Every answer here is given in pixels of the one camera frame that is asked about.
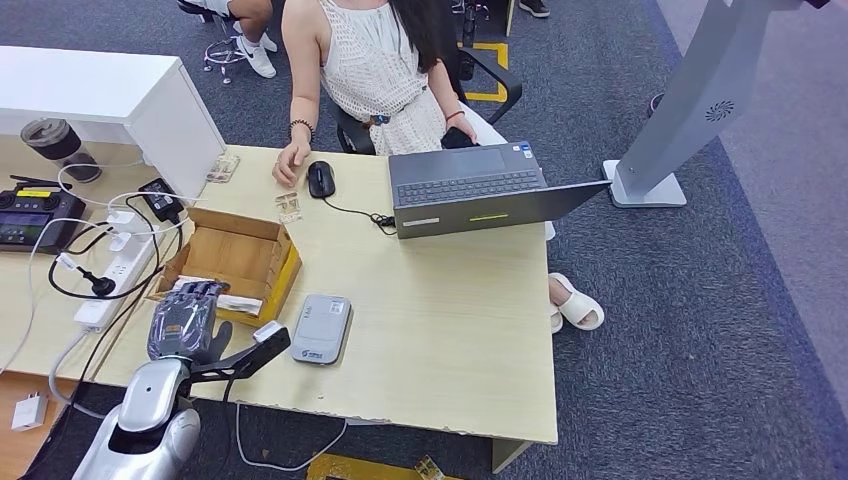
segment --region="cardboard box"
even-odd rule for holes
[[[229,213],[189,208],[194,233],[170,259],[150,298],[162,300],[180,275],[230,284],[230,295],[262,300],[259,315],[217,310],[218,318],[260,327],[275,320],[300,271],[286,227]]]

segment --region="woman's hair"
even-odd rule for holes
[[[439,59],[438,2],[445,0],[389,0],[406,30],[409,44],[418,50],[418,70],[430,71]]]

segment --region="robotic hand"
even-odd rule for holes
[[[147,341],[150,362],[133,374],[124,401],[113,408],[74,479],[175,478],[194,450],[200,416],[188,397],[191,385],[248,378],[289,347],[288,330],[263,327],[263,340],[221,360],[232,336],[223,322],[212,336],[218,296],[229,286],[194,282],[156,307]]]

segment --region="power adapter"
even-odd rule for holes
[[[15,415],[12,417],[12,430],[23,432],[44,424],[44,414],[47,412],[47,397],[38,392],[31,393],[26,400],[15,405]]]
[[[146,193],[174,194],[171,187],[169,187],[168,184],[165,183],[165,180],[162,180],[161,178],[157,178],[156,180],[143,185],[138,189],[138,191]],[[156,218],[158,218],[160,222],[169,220],[174,225],[180,223],[180,212],[185,210],[185,208],[182,203],[180,203],[179,199],[165,195],[143,195],[142,197],[144,198],[144,201],[147,202],[147,206],[150,207],[150,211],[156,215]]]

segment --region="woman's arm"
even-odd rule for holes
[[[303,120],[312,128],[318,123],[321,91],[321,48],[318,44],[320,5],[312,0],[288,0],[283,8],[283,43],[292,72],[290,121]],[[283,185],[292,187],[297,180],[294,169],[312,152],[311,132],[302,123],[291,128],[291,142],[280,152],[271,171]]]
[[[471,124],[468,123],[468,120],[465,119],[465,113],[462,110],[459,100],[456,98],[453,85],[450,83],[448,69],[445,68],[445,64],[441,60],[438,60],[436,66],[431,68],[427,74],[427,84],[430,86],[433,96],[436,97],[439,108],[442,109],[442,113],[445,116],[446,128],[458,128],[468,135],[471,143],[477,143],[477,133]]]
[[[448,69],[441,59],[436,62],[436,66],[430,69],[427,74],[427,83],[436,101],[439,102],[439,107],[442,113],[447,118],[448,116],[462,109],[459,106],[459,100],[456,98],[456,93],[453,91],[453,85],[450,83]]]

